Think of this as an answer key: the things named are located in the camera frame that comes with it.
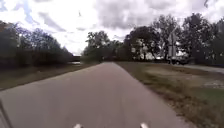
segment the road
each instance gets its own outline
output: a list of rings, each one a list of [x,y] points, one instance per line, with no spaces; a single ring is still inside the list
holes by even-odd
[[[224,74],[224,68],[199,66],[199,65],[184,65],[184,67],[192,68],[192,69],[200,69],[200,70],[209,71],[209,72],[218,72],[218,73]]]
[[[114,63],[0,93],[14,128],[188,128],[159,96]]]

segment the signpost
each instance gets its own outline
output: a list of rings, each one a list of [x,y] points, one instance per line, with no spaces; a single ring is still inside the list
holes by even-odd
[[[170,33],[168,41],[169,41],[169,46],[168,46],[168,57],[170,60],[170,63],[172,63],[173,59],[176,59],[176,52],[177,52],[177,46],[176,46],[176,41],[177,41],[177,36],[175,35],[176,28]]]

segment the white cloud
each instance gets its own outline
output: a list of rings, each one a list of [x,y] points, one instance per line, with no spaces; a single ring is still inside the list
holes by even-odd
[[[0,19],[19,22],[30,30],[42,28],[56,37],[69,51],[80,54],[87,45],[85,40],[89,31],[105,30],[111,39],[122,40],[131,27],[150,24],[160,14],[172,14],[180,20],[192,12],[200,12],[210,21],[223,17],[224,1],[209,0],[208,8],[204,6],[204,2],[205,0],[4,0],[4,5],[0,2]]]

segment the gray pavement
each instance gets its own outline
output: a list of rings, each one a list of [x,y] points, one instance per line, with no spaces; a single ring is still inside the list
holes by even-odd
[[[14,128],[188,128],[173,109],[114,63],[0,93]]]
[[[224,68],[216,68],[209,66],[200,66],[200,65],[184,65],[184,67],[192,68],[192,69],[200,69],[208,72],[218,72],[224,74]]]

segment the green grass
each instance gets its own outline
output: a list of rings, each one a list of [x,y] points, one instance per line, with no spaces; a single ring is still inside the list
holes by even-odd
[[[4,90],[31,83],[33,81],[54,77],[72,71],[77,71],[95,64],[96,63],[82,65],[67,64],[47,67],[28,67],[11,71],[4,71],[0,73],[0,89]]]
[[[137,62],[120,62],[118,64],[164,98],[173,106],[178,115],[185,117],[198,128],[224,128],[224,90],[189,87],[182,81],[173,82],[158,74],[148,73],[147,70],[165,68],[186,74],[217,78],[216,73],[163,64]]]

